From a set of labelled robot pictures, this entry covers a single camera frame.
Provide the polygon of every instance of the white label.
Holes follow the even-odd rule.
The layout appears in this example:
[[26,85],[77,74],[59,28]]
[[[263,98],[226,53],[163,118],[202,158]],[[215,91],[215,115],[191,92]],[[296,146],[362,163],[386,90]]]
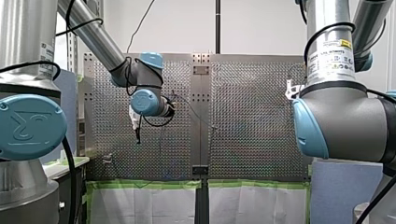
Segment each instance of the white label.
[[332,75],[353,76],[353,52],[347,43],[345,40],[328,41],[323,44],[323,48],[309,55],[309,79]]
[[[53,62],[53,57],[54,57],[53,46],[42,43],[41,44],[41,52],[40,52],[40,60]],[[38,72],[39,72],[39,74],[41,74],[47,78],[52,78],[53,69],[54,69],[53,66],[50,64],[40,64],[40,68],[38,69]]]

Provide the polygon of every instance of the green tape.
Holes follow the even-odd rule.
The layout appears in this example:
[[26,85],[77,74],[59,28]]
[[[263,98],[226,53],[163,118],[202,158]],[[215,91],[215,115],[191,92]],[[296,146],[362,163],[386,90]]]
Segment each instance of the green tape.
[[89,189],[198,189],[200,181],[147,181],[124,180],[92,181],[87,183]]
[[[85,160],[85,158],[74,158],[74,161],[75,161],[75,164],[76,163],[79,163],[79,162],[82,162],[82,161],[84,161]],[[60,163],[61,165],[68,165],[69,164],[69,162],[68,161],[61,161],[61,163]]]
[[309,183],[260,180],[209,180],[210,188],[259,187],[268,189],[309,189]]

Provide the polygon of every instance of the black cable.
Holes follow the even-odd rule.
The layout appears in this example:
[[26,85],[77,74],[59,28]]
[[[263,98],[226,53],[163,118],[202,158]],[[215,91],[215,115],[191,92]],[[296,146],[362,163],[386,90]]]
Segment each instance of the black cable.
[[134,42],[134,36],[137,34],[137,32],[139,31],[140,27],[142,26],[142,23],[145,20],[146,16],[149,14],[149,10],[151,9],[152,4],[154,4],[154,2],[155,2],[155,0],[152,0],[151,3],[148,5],[148,9],[146,10],[145,14],[143,15],[142,20],[140,20],[139,25],[137,26],[136,30],[132,34],[131,41],[129,42],[129,46],[128,46],[128,49],[126,50],[126,53],[129,53],[129,49],[132,46],[132,42]]
[[352,33],[355,31],[356,26],[355,24],[348,22],[348,21],[341,21],[341,22],[337,22],[331,25],[327,25],[323,28],[321,28],[319,31],[317,31],[316,33],[314,33],[311,38],[309,38],[308,42],[306,43],[305,46],[305,50],[304,50],[304,62],[305,65],[307,65],[307,61],[308,61],[308,51],[311,48],[312,44],[318,39],[318,37],[320,37],[325,31],[327,31],[330,28],[336,27],[336,26],[349,26],[352,28]]
[[61,74],[61,71],[62,71],[61,67],[57,63],[53,63],[53,62],[49,62],[49,61],[35,61],[35,62],[30,62],[30,63],[18,63],[18,64],[14,64],[14,65],[0,69],[0,73],[5,73],[5,72],[8,72],[8,71],[11,71],[14,69],[28,67],[28,66],[32,66],[32,65],[39,65],[39,64],[49,64],[49,65],[56,67],[56,73],[52,78],[53,80],[58,78],[58,76]]
[[142,63],[143,65],[145,65],[149,70],[151,70],[151,72],[153,72],[161,81],[161,85],[163,84],[163,77],[157,72],[155,71],[154,68],[152,68],[150,65],[146,64],[145,62],[143,62],[142,60],[135,58],[134,61],[136,63]]
[[69,214],[69,224],[75,224],[76,216],[76,196],[77,196],[77,174],[76,167],[73,159],[73,152],[70,148],[67,137],[62,141],[64,145],[64,152],[66,153],[67,163],[69,164],[70,171],[70,214]]
[[146,122],[147,124],[149,124],[149,126],[152,126],[152,127],[155,127],[155,128],[161,128],[161,127],[163,127],[163,126],[168,125],[168,124],[172,121],[172,119],[174,118],[174,115],[172,115],[171,118],[170,118],[169,120],[167,120],[165,123],[162,123],[162,124],[153,124],[153,123],[150,123],[150,122],[146,119],[145,116],[142,116],[142,117],[143,117],[143,119],[145,120],[145,122]]
[[368,44],[368,46],[365,46],[362,50],[355,52],[354,55],[362,54],[366,52],[367,50],[370,50],[382,37],[382,35],[385,33],[385,28],[387,27],[387,19],[384,19],[384,24],[382,25],[382,30],[381,33],[379,33],[379,36],[376,38],[375,41],[370,41],[372,44]]
[[69,7],[67,8],[67,11],[66,11],[66,16],[64,17],[64,20],[66,21],[66,30],[67,30],[67,28],[71,29],[71,26],[70,26],[70,14],[72,13],[72,7],[73,7],[75,2],[76,2],[76,0],[71,0],[70,1]]
[[304,5],[303,5],[303,1],[304,0],[300,0],[300,12],[301,12],[301,16],[303,17],[303,21],[305,22],[305,24],[306,24],[306,16],[305,16],[305,13],[304,13]]
[[367,92],[370,92],[370,93],[372,93],[372,94],[381,96],[381,97],[383,97],[384,99],[386,99],[386,100],[388,100],[388,101],[390,101],[391,103],[393,103],[393,104],[396,105],[396,99],[394,99],[393,97],[391,97],[391,96],[389,96],[389,95],[387,95],[387,94],[385,94],[385,93],[383,93],[383,92],[374,91],[374,90],[370,90],[370,89],[367,89]]
[[389,181],[389,183],[381,190],[381,192],[379,192],[379,194],[373,199],[373,201],[369,204],[369,206],[363,211],[356,224],[363,223],[364,219],[368,217],[370,212],[373,211],[373,209],[385,197],[385,195],[387,195],[387,193],[395,186],[395,184],[396,184],[396,175]]
[[83,27],[83,26],[85,26],[85,25],[87,25],[87,24],[89,24],[89,23],[91,23],[93,21],[99,21],[100,24],[103,25],[103,20],[101,18],[96,18],[96,19],[93,19],[93,20],[90,20],[90,21],[83,22],[82,24],[80,24],[78,26],[75,26],[75,27],[73,27],[71,29],[68,29],[66,31],[60,32],[60,33],[56,34],[56,36],[66,35],[66,34],[68,34],[70,32],[74,33],[75,30],[77,30],[77,29],[79,29],[79,28],[81,28],[81,27]]

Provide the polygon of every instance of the metal post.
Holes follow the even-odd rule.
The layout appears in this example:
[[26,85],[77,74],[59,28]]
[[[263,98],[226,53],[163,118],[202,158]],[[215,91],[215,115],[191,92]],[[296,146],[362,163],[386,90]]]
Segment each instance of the metal post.
[[[0,67],[53,62],[57,0],[0,1]],[[55,68],[32,65],[0,74],[0,83],[59,91]]]
[[216,0],[216,54],[220,54],[221,0]]

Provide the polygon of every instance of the pegboard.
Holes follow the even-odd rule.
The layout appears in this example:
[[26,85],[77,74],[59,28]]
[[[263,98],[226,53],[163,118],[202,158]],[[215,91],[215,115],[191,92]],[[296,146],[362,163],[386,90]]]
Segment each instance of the pegboard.
[[211,58],[209,178],[304,181],[286,80],[304,82],[301,57]]
[[163,94],[177,101],[177,114],[163,128],[143,122],[137,145],[126,90],[114,87],[107,70],[86,56],[89,179],[192,179],[192,166],[207,165],[209,178],[307,180],[309,160],[297,149],[285,97],[287,78],[304,82],[304,69],[296,66],[302,57],[163,57]]
[[[138,145],[128,115],[130,98],[125,88],[117,88],[110,82],[110,74],[94,56],[86,57],[86,74],[90,74],[86,77],[86,153],[92,158],[87,177],[92,180],[190,179],[189,106],[177,104],[174,119],[162,128],[151,127],[143,121],[142,144]],[[179,100],[176,97],[190,100],[190,57],[164,56],[163,95],[176,101]],[[148,120],[151,123],[165,121],[163,118]]]

